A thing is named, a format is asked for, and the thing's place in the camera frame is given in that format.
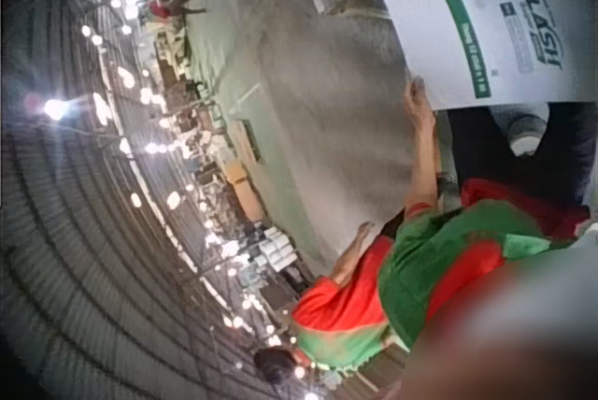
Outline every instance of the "red shirt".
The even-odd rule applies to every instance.
[[[377,295],[377,272],[392,244],[390,238],[378,236],[344,287],[328,277],[319,278],[292,312],[294,321],[305,328],[326,332],[387,322]]]
[[[156,0],[149,2],[149,10],[153,15],[160,17],[161,19],[167,19],[172,16],[170,10],[167,7],[159,4]]]

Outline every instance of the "green shirt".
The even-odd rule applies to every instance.
[[[482,240],[500,244],[507,261],[564,247],[546,239],[534,218],[507,201],[483,200],[449,220],[429,210],[406,221],[378,273],[378,292],[391,327],[409,348],[423,329],[436,283]]]

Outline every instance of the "bright light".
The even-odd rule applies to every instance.
[[[124,85],[127,89],[132,89],[133,87],[135,87],[135,78],[124,78],[122,80],[122,85]]]
[[[124,7],[124,18],[127,20],[134,20],[139,17],[139,9],[137,6],[125,6]]]
[[[222,257],[234,257],[239,253],[241,247],[239,246],[239,242],[236,240],[229,241],[222,246]]]
[[[166,104],[164,97],[161,94],[153,94],[151,96],[151,102],[153,104]]]
[[[180,204],[180,194],[178,194],[177,192],[171,192],[168,196],[168,199],[166,199],[166,204],[168,204],[168,207],[171,210],[177,208],[178,204]]]
[[[153,95],[153,93],[151,92],[151,88],[149,87],[143,87],[141,89],[141,102],[143,104],[149,104],[151,101],[151,96]]]
[[[208,236],[206,236],[206,244],[212,244],[212,243],[220,244],[221,242],[222,242],[221,239],[218,238],[216,236],[216,234],[214,234],[214,233],[211,233]]]
[[[137,0],[124,0],[124,4],[130,7],[136,7]]]
[[[243,321],[243,318],[240,318],[238,316],[235,316],[235,318],[233,319],[233,327],[234,328],[239,328],[241,327],[243,324],[245,323],[245,321]]]
[[[129,140],[123,138],[121,140],[121,145],[119,146],[119,149],[127,155],[131,154],[131,145],[129,145]]]
[[[119,73],[119,76],[123,79],[133,77],[133,74],[129,70],[125,70],[121,66],[119,66],[119,68],[117,69],[117,72]]]
[[[93,94],[93,102],[95,103],[95,114],[97,115],[97,119],[103,126],[107,126],[108,120],[112,119],[112,110],[110,110],[107,102],[104,101],[104,98],[98,93]]]
[[[139,194],[137,194],[137,193],[131,194],[131,202],[133,202],[134,207],[140,208],[141,207],[141,198],[139,197]]]
[[[155,154],[156,152],[158,152],[158,145],[156,145],[155,143],[149,143],[148,146],[146,146],[146,152],[148,154]]]
[[[68,103],[60,99],[49,99],[44,106],[44,112],[55,121],[59,121],[68,110]]]
[[[191,150],[187,145],[182,147],[183,149],[183,159],[187,160],[191,157]]]
[[[278,335],[274,335],[268,339],[268,345],[270,347],[281,346],[282,342],[280,341]]]

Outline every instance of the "person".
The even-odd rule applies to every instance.
[[[589,217],[582,206],[596,151],[596,105],[549,105],[534,155],[517,158],[486,107],[448,112],[463,209],[441,214],[433,164],[435,115],[422,79],[409,82],[406,112],[415,155],[406,220],[378,273],[394,332],[411,349],[424,326],[443,330],[507,262],[566,248]]]
[[[377,295],[377,271],[403,221],[404,211],[387,222],[363,253],[373,224],[365,222],[328,277],[319,278],[292,312],[295,346],[258,350],[255,366],[271,384],[291,376],[296,366],[312,363],[348,370],[395,342]]]
[[[148,3],[149,12],[159,19],[168,20],[171,17],[178,17],[188,14],[203,14],[205,9],[189,9],[183,5],[192,0],[171,0],[168,2],[162,0],[151,0]]]
[[[533,272],[511,274],[462,315],[442,345],[419,339],[400,397],[387,398],[598,398],[598,224],[574,246],[528,262]]]

